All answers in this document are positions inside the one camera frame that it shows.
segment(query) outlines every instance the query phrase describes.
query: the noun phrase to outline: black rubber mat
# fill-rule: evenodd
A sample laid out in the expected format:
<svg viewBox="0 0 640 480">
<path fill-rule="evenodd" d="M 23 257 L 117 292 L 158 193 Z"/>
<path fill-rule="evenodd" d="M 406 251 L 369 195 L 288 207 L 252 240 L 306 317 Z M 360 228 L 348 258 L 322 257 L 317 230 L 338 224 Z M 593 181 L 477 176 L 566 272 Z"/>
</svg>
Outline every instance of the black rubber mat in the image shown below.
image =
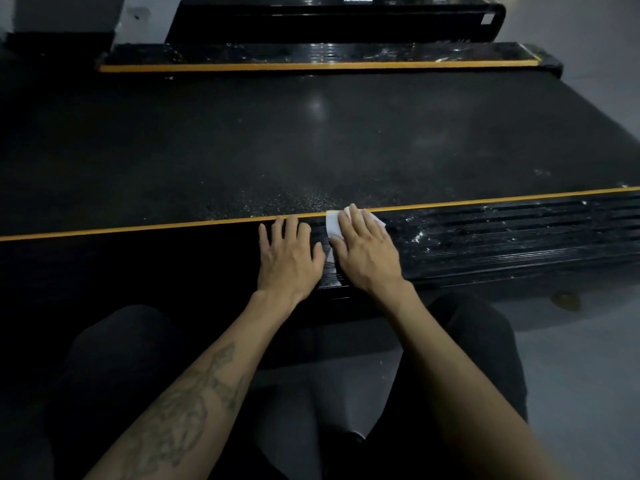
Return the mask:
<svg viewBox="0 0 640 480">
<path fill-rule="evenodd" d="M 2 128 L 0 235 L 640 184 L 549 73 L 50 77 Z"/>
</svg>

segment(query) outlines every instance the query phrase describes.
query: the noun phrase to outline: white cloth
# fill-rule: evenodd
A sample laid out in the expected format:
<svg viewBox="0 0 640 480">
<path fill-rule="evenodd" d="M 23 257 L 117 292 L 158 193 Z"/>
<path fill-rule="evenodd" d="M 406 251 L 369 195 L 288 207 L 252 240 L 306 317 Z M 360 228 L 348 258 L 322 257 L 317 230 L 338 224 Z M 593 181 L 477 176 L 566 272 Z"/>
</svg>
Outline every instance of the white cloth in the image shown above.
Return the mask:
<svg viewBox="0 0 640 480">
<path fill-rule="evenodd" d="M 347 214 L 348 218 L 351 218 L 351 213 L 349 211 L 348 207 L 344 208 L 344 213 Z M 344 240 L 344 236 L 342 235 L 342 231 L 340 231 L 340 223 L 338 222 L 338 214 L 340 214 L 340 210 L 327 210 L 326 211 L 326 220 L 325 220 L 325 225 L 326 225 L 326 233 L 328 234 L 329 238 L 331 237 L 339 237 L 340 239 Z M 382 226 L 382 228 L 386 227 L 387 225 L 382 222 L 379 218 L 375 217 L 372 214 L 373 219 L 380 224 L 380 226 Z M 333 248 L 331 248 L 329 250 L 329 256 L 326 257 L 327 262 L 335 262 L 335 257 L 333 256 Z"/>
</svg>

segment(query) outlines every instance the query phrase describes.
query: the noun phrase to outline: yellow stripe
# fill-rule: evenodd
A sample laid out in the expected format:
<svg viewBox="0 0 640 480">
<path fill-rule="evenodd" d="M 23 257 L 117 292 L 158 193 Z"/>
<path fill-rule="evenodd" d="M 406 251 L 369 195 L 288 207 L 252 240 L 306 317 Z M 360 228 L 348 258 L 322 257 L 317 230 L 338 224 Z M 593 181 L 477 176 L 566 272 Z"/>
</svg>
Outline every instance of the yellow stripe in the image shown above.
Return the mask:
<svg viewBox="0 0 640 480">
<path fill-rule="evenodd" d="M 132 64 L 98 67 L 100 72 L 231 72 L 258 70 L 326 70 L 326 69 L 450 69 L 482 67 L 536 67 L 540 60 L 526 61 L 416 61 L 416 62 L 331 62 L 285 64 Z"/>
<path fill-rule="evenodd" d="M 433 209 L 435 207 L 454 207 L 458 205 L 473 205 L 480 203 L 500 203 L 500 202 L 517 202 L 523 200 L 541 200 L 546 198 L 560 198 L 560 197 L 580 197 L 583 195 L 597 195 L 597 194 L 615 194 L 622 192 L 638 192 L 640 187 L 624 187 L 615 189 L 603 189 L 603 190 L 585 190 L 580 192 L 562 192 L 556 194 L 540 194 L 540 195 L 523 195 L 519 197 L 500 197 L 500 198 L 485 198 L 479 200 L 459 200 L 454 202 L 438 202 L 438 203 L 419 203 L 415 205 L 398 205 L 395 207 L 378 207 L 376 209 L 369 209 L 372 212 L 389 212 L 392 210 L 413 210 L 413 209 Z M 305 217 L 324 217 L 326 212 L 311 212 L 308 214 L 297 214 L 300 218 Z M 241 217 L 239 219 L 222 219 L 219 221 L 199 221 L 199 222 L 183 222 L 178 224 L 156 224 L 150 226 L 131 226 L 131 227 L 114 227 L 108 229 L 92 229 L 92 230 L 75 230 L 69 232 L 49 232 L 41 234 L 24 234 L 24 235 L 5 235 L 0 236 L 1 241 L 23 241 L 26 239 L 45 239 L 48 237 L 69 237 L 73 235 L 89 235 L 89 234 L 108 234 L 113 232 L 132 232 L 139 230 L 154 230 L 154 229 L 174 229 L 178 227 L 198 227 L 198 226 L 211 226 L 217 224 L 235 224 L 240 222 L 263 222 L 276 220 L 278 216 L 265 216 L 265 217 Z"/>
</svg>

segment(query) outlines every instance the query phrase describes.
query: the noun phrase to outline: gray wall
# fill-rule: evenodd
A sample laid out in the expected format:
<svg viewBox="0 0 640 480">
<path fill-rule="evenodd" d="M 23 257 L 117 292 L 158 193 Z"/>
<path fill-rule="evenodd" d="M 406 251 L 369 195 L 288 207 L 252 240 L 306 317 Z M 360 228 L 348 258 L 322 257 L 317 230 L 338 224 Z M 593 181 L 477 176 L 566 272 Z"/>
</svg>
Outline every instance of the gray wall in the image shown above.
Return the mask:
<svg viewBox="0 0 640 480">
<path fill-rule="evenodd" d="M 123 0 L 17 0 L 16 32 L 112 32 Z"/>
</svg>

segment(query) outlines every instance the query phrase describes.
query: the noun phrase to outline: white label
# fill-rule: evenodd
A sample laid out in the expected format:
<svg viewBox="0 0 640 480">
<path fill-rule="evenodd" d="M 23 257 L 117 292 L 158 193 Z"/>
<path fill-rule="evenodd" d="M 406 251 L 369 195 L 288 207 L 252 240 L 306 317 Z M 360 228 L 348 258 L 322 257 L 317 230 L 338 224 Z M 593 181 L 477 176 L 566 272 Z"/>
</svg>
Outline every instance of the white label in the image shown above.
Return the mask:
<svg viewBox="0 0 640 480">
<path fill-rule="evenodd" d="M 482 17 L 482 23 L 480 25 L 491 25 L 491 22 L 495 18 L 495 13 L 485 13 Z"/>
</svg>

